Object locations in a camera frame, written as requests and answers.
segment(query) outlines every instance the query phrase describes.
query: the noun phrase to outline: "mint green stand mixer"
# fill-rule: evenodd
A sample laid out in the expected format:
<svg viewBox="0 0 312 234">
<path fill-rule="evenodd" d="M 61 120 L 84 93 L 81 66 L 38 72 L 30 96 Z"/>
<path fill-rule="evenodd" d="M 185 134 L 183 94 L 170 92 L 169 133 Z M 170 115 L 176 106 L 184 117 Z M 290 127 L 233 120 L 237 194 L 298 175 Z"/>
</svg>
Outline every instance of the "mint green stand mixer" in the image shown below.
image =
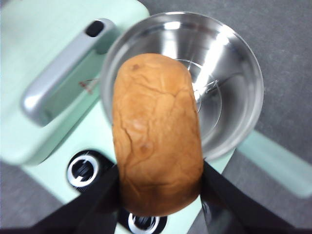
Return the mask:
<svg viewBox="0 0 312 234">
<path fill-rule="evenodd" d="M 65 173 L 74 154 L 95 149 L 116 162 L 111 126 L 98 101 L 99 89 L 92 87 L 97 82 L 105 54 L 90 49 L 84 63 L 66 75 L 66 82 L 53 90 L 51 97 L 62 103 L 64 95 L 69 95 L 72 101 L 53 106 L 54 102 L 48 100 L 47 109 L 57 111 L 48 115 L 50 120 L 43 124 L 42 119 L 37 119 L 41 126 L 23 112 L 20 104 L 23 95 L 44 68 L 94 20 L 109 19 L 123 32 L 149 13 L 135 0 L 101 0 L 92 4 L 67 1 L 61 5 L 44 1 L 45 7 L 42 2 L 12 0 L 2 10 L 1 159 L 19 165 L 56 198 L 67 203 L 79 194 L 70 186 Z M 25 9 L 33 12 L 20 14 Z M 80 82 L 87 83 L 91 92 Z M 237 150 L 298 197 L 311 196 L 311 165 L 291 152 L 257 132 L 252 132 Z M 209 163 L 221 173 L 232 153 L 227 152 Z M 174 233 L 178 226 L 179 233 L 186 233 L 200 208 L 198 199 L 169 216 L 163 233 Z M 181 222 L 185 214 L 192 218 Z M 122 226 L 117 226 L 116 233 L 125 232 Z"/>
</svg>

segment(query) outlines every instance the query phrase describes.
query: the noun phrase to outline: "gray floor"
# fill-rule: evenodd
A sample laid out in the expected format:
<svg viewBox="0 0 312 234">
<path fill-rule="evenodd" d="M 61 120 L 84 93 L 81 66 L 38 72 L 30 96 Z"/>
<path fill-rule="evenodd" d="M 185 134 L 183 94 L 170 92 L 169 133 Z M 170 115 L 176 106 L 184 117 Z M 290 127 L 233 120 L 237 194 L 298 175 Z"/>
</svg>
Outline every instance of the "gray floor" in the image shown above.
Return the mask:
<svg viewBox="0 0 312 234">
<path fill-rule="evenodd" d="M 256 129 L 312 163 L 311 0 L 141 0 L 151 14 L 192 11 L 216 18 L 251 46 L 265 99 Z M 224 176 L 297 227 L 312 228 L 312 197 L 298 199 L 235 153 Z M 1 164 L 1 226 L 29 226 L 61 204 L 16 167 Z M 190 233 L 203 230 L 198 216 Z"/>
</svg>

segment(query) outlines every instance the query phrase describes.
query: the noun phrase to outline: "bread loaf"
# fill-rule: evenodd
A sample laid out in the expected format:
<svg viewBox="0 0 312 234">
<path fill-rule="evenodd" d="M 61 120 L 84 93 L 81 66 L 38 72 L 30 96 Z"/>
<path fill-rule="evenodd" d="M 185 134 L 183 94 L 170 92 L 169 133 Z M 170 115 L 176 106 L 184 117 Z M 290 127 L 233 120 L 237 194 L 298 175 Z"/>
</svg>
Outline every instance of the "bread loaf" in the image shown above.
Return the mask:
<svg viewBox="0 0 312 234">
<path fill-rule="evenodd" d="M 200 192 L 203 159 L 191 75 L 159 54 L 120 67 L 113 136 L 124 207 L 139 216 L 172 214 Z"/>
</svg>

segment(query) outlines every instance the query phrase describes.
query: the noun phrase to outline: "mixing bowl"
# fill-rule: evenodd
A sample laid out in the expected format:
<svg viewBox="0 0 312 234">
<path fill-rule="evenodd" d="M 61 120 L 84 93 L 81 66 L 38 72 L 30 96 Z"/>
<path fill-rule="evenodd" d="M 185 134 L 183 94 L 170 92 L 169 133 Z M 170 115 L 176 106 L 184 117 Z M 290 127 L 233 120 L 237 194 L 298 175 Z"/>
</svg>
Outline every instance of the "mixing bowl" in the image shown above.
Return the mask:
<svg viewBox="0 0 312 234">
<path fill-rule="evenodd" d="M 125 60 L 143 53 L 166 55 L 189 69 L 205 159 L 226 154 L 253 129 L 263 102 L 256 57 L 230 27 L 189 12 L 153 15 L 112 45 L 101 71 L 101 98 L 110 121 L 118 69 Z"/>
</svg>

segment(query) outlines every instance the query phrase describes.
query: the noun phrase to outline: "knob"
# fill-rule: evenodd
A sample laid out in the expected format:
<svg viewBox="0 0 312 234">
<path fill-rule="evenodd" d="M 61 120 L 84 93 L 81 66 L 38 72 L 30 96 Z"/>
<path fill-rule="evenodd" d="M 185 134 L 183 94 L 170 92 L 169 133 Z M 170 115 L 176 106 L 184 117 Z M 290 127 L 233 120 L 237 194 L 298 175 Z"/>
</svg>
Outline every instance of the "knob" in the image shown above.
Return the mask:
<svg viewBox="0 0 312 234">
<path fill-rule="evenodd" d="M 85 150 L 77 153 L 67 167 L 67 179 L 79 192 L 84 192 L 114 164 L 101 153 Z"/>
</svg>

